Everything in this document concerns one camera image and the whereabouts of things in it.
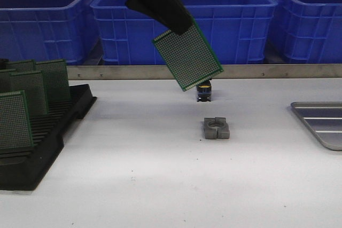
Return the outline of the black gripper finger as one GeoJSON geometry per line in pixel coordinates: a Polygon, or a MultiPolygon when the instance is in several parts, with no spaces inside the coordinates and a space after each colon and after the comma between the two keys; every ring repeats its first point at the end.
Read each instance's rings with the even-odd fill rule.
{"type": "Polygon", "coordinates": [[[172,6],[168,0],[126,0],[127,8],[145,14],[171,29],[172,17],[170,10],[172,6]]]}
{"type": "Polygon", "coordinates": [[[178,35],[184,34],[193,24],[181,0],[149,0],[149,4],[156,19],[178,35]]]}

